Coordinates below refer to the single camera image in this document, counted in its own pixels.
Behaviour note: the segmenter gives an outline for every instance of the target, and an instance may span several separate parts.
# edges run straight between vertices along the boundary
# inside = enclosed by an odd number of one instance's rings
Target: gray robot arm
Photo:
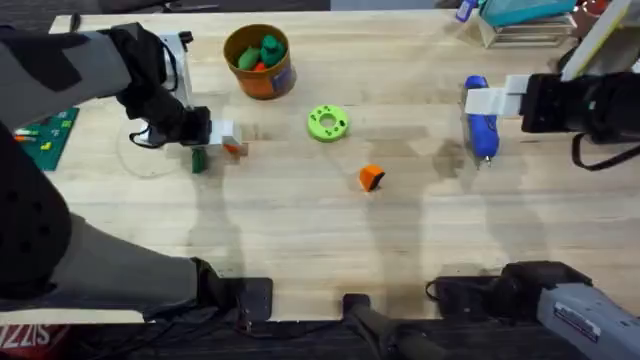
[[[494,315],[537,320],[590,359],[640,359],[640,321],[563,263],[508,264],[489,299]]]
[[[131,76],[108,35],[0,29],[0,120],[10,130],[124,90]]]
[[[10,131],[115,96],[167,141],[208,142],[208,111],[162,87],[167,71],[165,46],[139,24],[60,35],[0,28],[0,311],[128,309],[150,319],[235,306],[206,262],[155,253],[71,214]]]

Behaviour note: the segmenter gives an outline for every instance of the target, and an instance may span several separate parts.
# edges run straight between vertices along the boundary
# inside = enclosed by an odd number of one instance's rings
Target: orange block
[[[369,192],[380,183],[380,179],[384,176],[384,170],[378,165],[367,165],[360,170],[360,184],[365,191]]]

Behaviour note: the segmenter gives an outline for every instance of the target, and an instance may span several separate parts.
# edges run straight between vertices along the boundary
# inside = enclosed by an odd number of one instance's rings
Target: small orange object
[[[224,144],[222,145],[224,146],[224,148],[230,153],[230,154],[237,154],[238,152],[240,152],[240,149],[238,149],[237,146],[235,145],[229,145],[229,144]]]
[[[257,63],[256,67],[253,68],[253,71],[265,71],[265,70],[267,70],[267,67],[264,65],[262,61]]]
[[[384,170],[378,165],[367,165],[360,170],[360,184],[364,191],[372,191],[380,183],[380,179],[384,176]]]

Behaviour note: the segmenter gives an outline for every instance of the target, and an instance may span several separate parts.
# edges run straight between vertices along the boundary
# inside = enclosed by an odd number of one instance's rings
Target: blue marker
[[[481,89],[487,88],[489,84],[484,76],[471,75],[464,83],[464,88]],[[473,153],[480,159],[484,159],[491,166],[491,159],[498,153],[500,137],[496,127],[497,116],[467,114],[469,121],[469,136]]]

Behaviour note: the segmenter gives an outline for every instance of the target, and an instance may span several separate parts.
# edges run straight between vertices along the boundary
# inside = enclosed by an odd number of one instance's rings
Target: black cable
[[[90,357],[87,360],[108,359],[108,358],[111,358],[111,357],[114,357],[114,356],[126,355],[126,354],[132,353],[132,352],[134,352],[136,350],[140,350],[143,347],[152,345],[154,342],[156,342],[159,339],[161,339],[164,335],[166,335],[175,326],[175,324],[176,323],[170,323],[169,325],[165,326],[164,329],[162,329],[160,332],[158,332],[158,334],[156,334],[152,338],[143,340],[140,343],[135,344],[135,345],[133,345],[133,346],[131,346],[129,348],[119,349],[119,350],[113,349],[112,351],[110,351],[108,353],[100,354],[100,355],[97,355],[97,356],[94,356],[94,357]]]
[[[600,171],[609,169],[640,155],[640,146],[636,146],[607,160],[587,165],[582,161],[582,155],[580,152],[580,143],[582,142],[582,139],[585,137],[585,135],[585,133],[580,133],[576,135],[571,142],[571,160],[576,166],[581,167],[585,170]]]
[[[461,287],[466,287],[468,289],[472,289],[472,290],[476,290],[479,292],[485,292],[488,291],[490,289],[489,285],[486,286],[482,286],[482,285],[476,285],[476,284],[470,284],[464,281],[456,281],[456,280],[442,280],[442,279],[434,279],[431,280],[427,283],[427,285],[424,287],[424,292],[427,294],[427,297],[429,298],[429,300],[433,301],[433,302],[439,302],[440,299],[433,295],[431,292],[429,292],[429,288],[431,288],[431,286],[437,284],[437,283],[441,283],[441,284],[455,284],[455,285],[459,285]]]
[[[69,24],[69,32],[78,32],[80,25],[82,25],[82,16],[78,13],[73,13]]]
[[[327,324],[322,324],[319,326],[316,326],[314,328],[305,330],[299,334],[285,334],[285,335],[273,335],[273,334],[268,334],[268,335],[264,335],[264,334],[253,334],[247,331],[243,331],[238,329],[237,327],[233,327],[233,331],[235,331],[237,334],[240,334],[242,336],[248,337],[250,339],[253,340],[266,340],[266,341],[274,341],[274,340],[280,340],[280,341],[288,341],[288,340],[296,340],[296,339],[301,339],[305,336],[309,336],[311,334],[317,333],[317,332],[321,332],[321,331],[328,331],[331,330],[333,328],[337,328],[339,326],[341,326],[343,323],[342,320],[340,321],[336,321],[336,322],[329,322]]]
[[[145,144],[145,143],[141,143],[141,142],[137,142],[136,141],[136,137],[137,136],[140,136],[142,134],[146,134],[146,133],[149,132],[149,130],[151,130],[151,125],[147,125],[147,127],[142,131],[139,131],[137,133],[129,134],[129,141],[131,141],[132,143],[134,143],[134,144],[136,144],[136,145],[138,145],[138,146],[140,146],[142,148],[145,148],[145,149],[158,149],[161,146],[163,146],[164,144],[166,144],[166,142],[161,142],[161,143],[158,143],[158,144]]]
[[[183,333],[176,335],[172,338],[169,339],[165,339],[165,336],[169,333],[169,331],[178,323],[177,322],[171,322],[170,324],[168,324],[164,329],[162,329],[158,334],[156,334],[155,336],[149,338],[149,339],[144,339],[141,342],[139,342],[138,344],[132,345],[126,349],[120,349],[121,347],[127,345],[130,342],[133,342],[133,340],[135,338],[137,338],[138,336],[140,336],[142,333],[144,333],[147,328],[142,327],[140,330],[136,331],[134,334],[132,334],[131,336],[128,336],[125,340],[121,341],[118,345],[113,346],[111,349],[111,351],[103,353],[103,354],[99,354],[96,355],[94,357],[90,357],[87,360],[100,360],[100,359],[106,359],[106,358],[110,358],[113,356],[122,356],[122,355],[126,355],[129,353],[132,353],[136,350],[140,350],[146,346],[154,346],[156,342],[163,340],[163,342],[166,343],[170,343],[170,342],[174,342],[174,341],[185,341],[185,337],[187,335],[193,334],[195,332],[197,332],[198,330],[201,330],[203,328],[203,325],[219,325],[222,320],[224,320],[225,316],[229,313],[229,310],[224,310],[224,311],[218,311],[218,310],[214,310],[213,313],[209,316],[207,316],[204,320],[200,321],[198,323],[198,325],[196,325],[195,327],[184,331]],[[192,337],[190,339],[187,339],[187,341],[193,341],[195,339],[197,339],[200,336],[203,336],[205,334],[210,334],[213,331],[217,331],[218,329],[212,329],[211,331],[208,331],[206,333],[200,334],[197,337]]]

